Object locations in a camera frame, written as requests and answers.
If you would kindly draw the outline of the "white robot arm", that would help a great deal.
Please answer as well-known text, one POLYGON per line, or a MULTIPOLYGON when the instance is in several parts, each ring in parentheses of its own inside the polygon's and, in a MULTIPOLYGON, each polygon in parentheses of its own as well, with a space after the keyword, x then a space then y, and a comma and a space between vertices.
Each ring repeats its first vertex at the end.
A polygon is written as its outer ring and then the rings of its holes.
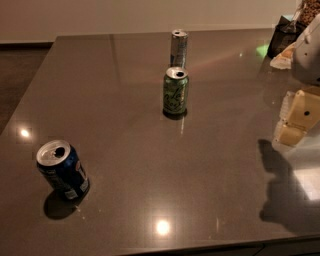
POLYGON ((320 14, 298 37, 291 69, 305 88, 283 98, 274 141, 294 147, 320 121, 320 14))

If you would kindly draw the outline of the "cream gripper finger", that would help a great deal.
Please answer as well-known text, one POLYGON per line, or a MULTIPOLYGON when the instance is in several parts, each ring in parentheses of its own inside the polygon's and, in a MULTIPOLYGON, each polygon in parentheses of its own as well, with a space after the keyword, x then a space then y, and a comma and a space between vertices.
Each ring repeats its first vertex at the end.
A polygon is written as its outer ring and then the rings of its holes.
POLYGON ((287 117, 290 111, 294 96, 295 96, 294 92, 288 91, 285 97, 283 98, 280 113, 279 113, 279 117, 281 119, 285 119, 287 117))
POLYGON ((320 121, 320 89, 301 89, 294 93, 287 117, 279 117, 274 132, 274 141, 289 147, 296 146, 320 121))

